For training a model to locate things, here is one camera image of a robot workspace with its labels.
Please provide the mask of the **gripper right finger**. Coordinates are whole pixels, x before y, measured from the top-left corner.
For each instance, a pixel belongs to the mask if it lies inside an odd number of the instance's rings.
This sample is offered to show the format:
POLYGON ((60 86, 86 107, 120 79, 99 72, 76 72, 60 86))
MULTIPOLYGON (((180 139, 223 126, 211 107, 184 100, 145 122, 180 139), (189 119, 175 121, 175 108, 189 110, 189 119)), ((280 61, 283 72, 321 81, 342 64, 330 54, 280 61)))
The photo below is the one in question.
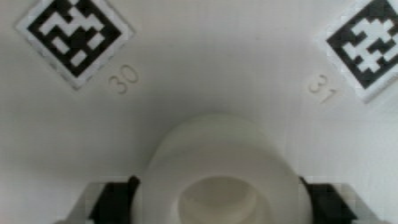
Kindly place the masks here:
POLYGON ((310 198, 312 224, 369 224, 372 212, 346 183, 299 179, 310 198))

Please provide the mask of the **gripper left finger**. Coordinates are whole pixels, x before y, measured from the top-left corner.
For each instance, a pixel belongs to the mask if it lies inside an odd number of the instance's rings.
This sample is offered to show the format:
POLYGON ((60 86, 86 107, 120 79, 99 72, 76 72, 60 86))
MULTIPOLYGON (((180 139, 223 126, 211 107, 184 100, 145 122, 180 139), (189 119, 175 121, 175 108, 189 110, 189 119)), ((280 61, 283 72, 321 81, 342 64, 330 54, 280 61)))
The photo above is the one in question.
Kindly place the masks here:
POLYGON ((70 212, 54 224, 132 224, 131 201, 139 179, 90 182, 77 197, 70 212))

